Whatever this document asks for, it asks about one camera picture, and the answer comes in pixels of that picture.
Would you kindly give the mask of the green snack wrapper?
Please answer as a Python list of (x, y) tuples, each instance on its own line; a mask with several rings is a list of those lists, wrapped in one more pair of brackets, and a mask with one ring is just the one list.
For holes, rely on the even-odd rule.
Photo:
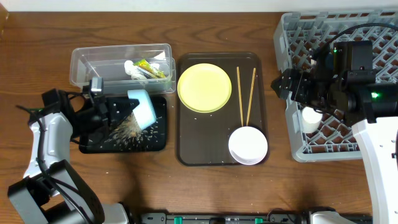
[(134, 62), (133, 65), (151, 78), (165, 78), (164, 73), (158, 68), (153, 67), (146, 59)]

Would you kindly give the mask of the pink white bowl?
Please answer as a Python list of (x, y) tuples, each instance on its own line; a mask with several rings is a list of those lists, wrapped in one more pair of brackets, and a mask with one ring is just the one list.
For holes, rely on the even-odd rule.
[(233, 131), (228, 140), (228, 149), (233, 159), (246, 166), (260, 163), (269, 151), (265, 135), (251, 126)]

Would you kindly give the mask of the white tissue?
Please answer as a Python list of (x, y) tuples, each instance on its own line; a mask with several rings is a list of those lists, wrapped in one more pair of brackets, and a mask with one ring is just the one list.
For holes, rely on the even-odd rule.
[(142, 71), (138, 69), (138, 66), (133, 64), (133, 61), (127, 60), (124, 63), (125, 73), (129, 75), (133, 80), (147, 80), (147, 77)]

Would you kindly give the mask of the wooden chopstick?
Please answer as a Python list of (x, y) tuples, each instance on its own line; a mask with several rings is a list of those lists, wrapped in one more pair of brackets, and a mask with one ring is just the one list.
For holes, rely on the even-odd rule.
[(247, 118), (246, 118), (246, 126), (249, 126), (249, 120), (250, 120), (250, 115), (251, 115), (251, 107), (252, 107), (252, 96), (254, 92), (254, 83), (256, 79), (256, 67), (253, 68), (252, 71), (252, 80), (251, 80), (251, 89), (250, 89), (250, 94), (249, 94), (249, 103), (248, 103), (248, 112), (247, 112)]
[(240, 114), (241, 126), (243, 127), (244, 126), (243, 103), (242, 103), (242, 95), (241, 95), (241, 81), (240, 81), (239, 67), (236, 67), (236, 74), (237, 74), (237, 84), (238, 84), (239, 114)]

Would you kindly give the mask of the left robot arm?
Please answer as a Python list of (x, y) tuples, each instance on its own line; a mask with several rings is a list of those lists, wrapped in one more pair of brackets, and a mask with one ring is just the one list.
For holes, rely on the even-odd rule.
[(32, 154), (22, 180), (7, 196), (24, 223), (134, 223), (123, 203), (103, 204), (70, 164), (76, 137), (109, 136), (119, 99), (98, 88), (81, 93), (52, 89), (42, 94), (41, 109), (28, 112), (34, 135)]

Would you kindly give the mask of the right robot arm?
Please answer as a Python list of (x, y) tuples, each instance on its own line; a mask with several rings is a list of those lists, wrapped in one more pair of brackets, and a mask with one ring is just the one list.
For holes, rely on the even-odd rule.
[(397, 223), (397, 85), (376, 82), (369, 40), (325, 44), (312, 57), (312, 73), (288, 68), (272, 89), (317, 112), (343, 112), (363, 158), (373, 223)]

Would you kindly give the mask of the rice and food scraps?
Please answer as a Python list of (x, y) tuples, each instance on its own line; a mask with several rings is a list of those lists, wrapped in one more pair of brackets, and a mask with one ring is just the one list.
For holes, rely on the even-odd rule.
[(130, 115), (112, 132), (116, 133), (116, 139), (125, 140), (128, 138), (138, 138), (142, 134), (142, 131), (135, 117)]

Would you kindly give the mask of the light blue bowl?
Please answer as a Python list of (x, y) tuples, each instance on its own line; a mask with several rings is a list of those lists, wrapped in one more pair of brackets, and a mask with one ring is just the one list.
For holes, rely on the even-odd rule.
[(129, 90), (127, 96), (130, 100), (138, 100), (139, 102), (132, 112), (141, 130), (156, 122), (155, 110), (146, 90)]

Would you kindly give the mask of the white paper cup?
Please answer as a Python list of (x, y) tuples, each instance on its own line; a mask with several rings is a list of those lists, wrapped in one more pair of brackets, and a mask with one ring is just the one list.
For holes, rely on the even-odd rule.
[(314, 133), (318, 129), (323, 115), (321, 113), (316, 112), (311, 107), (305, 107), (301, 111), (301, 115), (302, 115), (303, 132), (305, 134)]

